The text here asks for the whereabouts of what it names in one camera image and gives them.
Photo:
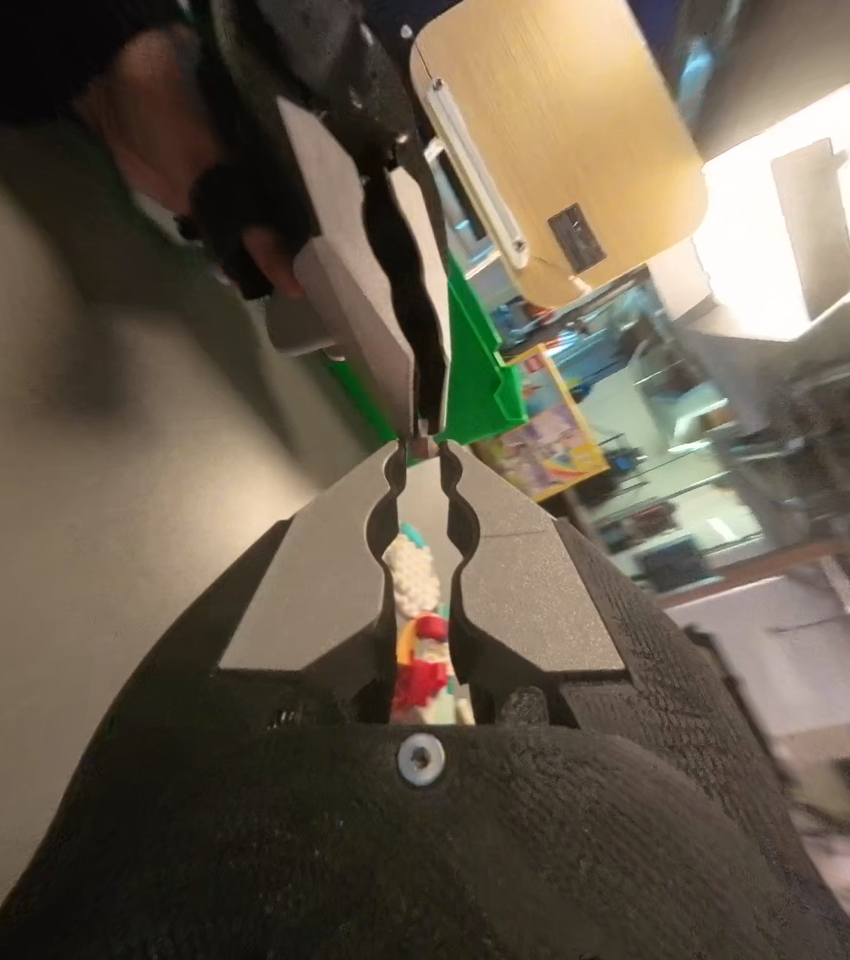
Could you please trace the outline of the green plastic bin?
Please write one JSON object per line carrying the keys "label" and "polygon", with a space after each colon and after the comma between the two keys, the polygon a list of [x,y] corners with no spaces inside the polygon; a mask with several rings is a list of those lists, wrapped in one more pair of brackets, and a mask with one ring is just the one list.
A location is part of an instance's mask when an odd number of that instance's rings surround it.
{"label": "green plastic bin", "polygon": [[527,423],[522,378],[505,363],[503,341],[453,254],[447,256],[452,359],[444,429],[437,442],[467,447]]}

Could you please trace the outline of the white round studded plate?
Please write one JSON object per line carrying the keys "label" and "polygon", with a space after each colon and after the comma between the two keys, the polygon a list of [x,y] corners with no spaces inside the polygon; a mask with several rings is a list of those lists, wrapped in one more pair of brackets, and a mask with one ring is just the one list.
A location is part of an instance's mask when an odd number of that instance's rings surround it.
{"label": "white round studded plate", "polygon": [[390,572],[398,614],[412,620],[436,613],[442,603],[441,582],[431,547],[410,523],[402,521],[395,539],[383,552]]}

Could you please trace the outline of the colourful brick assembly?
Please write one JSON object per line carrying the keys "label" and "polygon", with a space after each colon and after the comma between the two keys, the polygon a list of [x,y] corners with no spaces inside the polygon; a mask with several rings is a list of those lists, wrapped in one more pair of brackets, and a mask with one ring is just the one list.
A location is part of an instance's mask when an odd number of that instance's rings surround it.
{"label": "colourful brick assembly", "polygon": [[405,726],[473,726],[470,692],[452,662],[444,608],[405,623],[395,642],[396,677],[389,723]]}

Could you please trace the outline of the dark metal shelving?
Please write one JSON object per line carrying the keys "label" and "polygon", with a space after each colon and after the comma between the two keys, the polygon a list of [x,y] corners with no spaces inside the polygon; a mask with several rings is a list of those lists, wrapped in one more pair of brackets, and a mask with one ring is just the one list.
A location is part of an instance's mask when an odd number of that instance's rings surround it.
{"label": "dark metal shelving", "polygon": [[702,434],[651,457],[603,442],[610,469],[575,486],[563,508],[631,581],[652,594],[719,582],[774,547],[726,453],[735,426],[708,416]]}

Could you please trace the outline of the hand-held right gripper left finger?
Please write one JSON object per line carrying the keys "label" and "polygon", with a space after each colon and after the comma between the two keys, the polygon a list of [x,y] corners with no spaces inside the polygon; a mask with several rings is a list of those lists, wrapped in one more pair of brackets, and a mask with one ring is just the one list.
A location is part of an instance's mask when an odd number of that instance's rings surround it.
{"label": "hand-held right gripper left finger", "polygon": [[322,694],[359,723],[389,722],[397,617],[383,553],[399,494],[392,441],[290,519],[218,662],[223,678]]}

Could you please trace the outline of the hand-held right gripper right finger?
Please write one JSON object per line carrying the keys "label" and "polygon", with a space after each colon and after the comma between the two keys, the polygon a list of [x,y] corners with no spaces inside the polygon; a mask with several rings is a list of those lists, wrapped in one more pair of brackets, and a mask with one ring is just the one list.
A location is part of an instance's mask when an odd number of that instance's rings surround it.
{"label": "hand-held right gripper right finger", "polygon": [[456,443],[442,445],[452,577],[449,644],[458,678],[479,698],[479,722],[538,691],[544,718],[575,724],[565,686],[615,681],[625,665],[562,526]]}

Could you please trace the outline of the bright rectangular light panel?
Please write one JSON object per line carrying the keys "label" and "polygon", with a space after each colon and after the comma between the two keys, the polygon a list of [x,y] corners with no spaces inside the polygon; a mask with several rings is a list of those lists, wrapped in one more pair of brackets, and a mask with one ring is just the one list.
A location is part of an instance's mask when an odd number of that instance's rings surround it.
{"label": "bright rectangular light panel", "polygon": [[850,84],[708,161],[695,251],[749,339],[792,341],[850,304]]}

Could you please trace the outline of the person's left forearm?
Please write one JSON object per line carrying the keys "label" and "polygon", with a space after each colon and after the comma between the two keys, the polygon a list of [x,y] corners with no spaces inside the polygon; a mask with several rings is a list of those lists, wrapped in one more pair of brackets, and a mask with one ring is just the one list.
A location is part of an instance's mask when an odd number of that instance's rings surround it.
{"label": "person's left forearm", "polygon": [[55,118],[129,44],[180,23],[178,2],[0,1],[0,124]]}

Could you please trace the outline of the person's left hand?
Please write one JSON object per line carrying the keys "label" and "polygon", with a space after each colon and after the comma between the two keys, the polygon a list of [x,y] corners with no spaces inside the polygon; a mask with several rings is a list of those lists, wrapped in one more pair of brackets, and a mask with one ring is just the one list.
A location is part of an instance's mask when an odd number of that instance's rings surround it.
{"label": "person's left hand", "polygon": [[199,92],[197,52],[184,26],[141,31],[74,104],[130,189],[195,225],[194,186],[229,160]]}

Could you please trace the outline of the yellow toy set box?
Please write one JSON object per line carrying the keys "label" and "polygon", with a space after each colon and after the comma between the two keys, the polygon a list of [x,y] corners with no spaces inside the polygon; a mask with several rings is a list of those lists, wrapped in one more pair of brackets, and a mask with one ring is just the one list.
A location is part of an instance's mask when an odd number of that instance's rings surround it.
{"label": "yellow toy set box", "polygon": [[608,474],[610,464],[547,349],[533,347],[513,367],[527,419],[474,443],[479,459],[538,503]]}

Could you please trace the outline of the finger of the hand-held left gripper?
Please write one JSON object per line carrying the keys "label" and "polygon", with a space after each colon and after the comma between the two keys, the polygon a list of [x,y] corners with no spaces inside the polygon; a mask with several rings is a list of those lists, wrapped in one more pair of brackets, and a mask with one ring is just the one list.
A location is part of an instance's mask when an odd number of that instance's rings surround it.
{"label": "finger of the hand-held left gripper", "polygon": [[388,173],[389,186],[415,264],[399,273],[396,317],[415,366],[415,425],[419,436],[444,432],[451,379],[451,312],[445,261],[424,193],[406,169]]}
{"label": "finger of the hand-held left gripper", "polygon": [[409,440],[417,426],[415,361],[368,240],[358,168],[314,114],[285,97],[277,107],[317,222],[293,260],[295,275],[392,429]]}

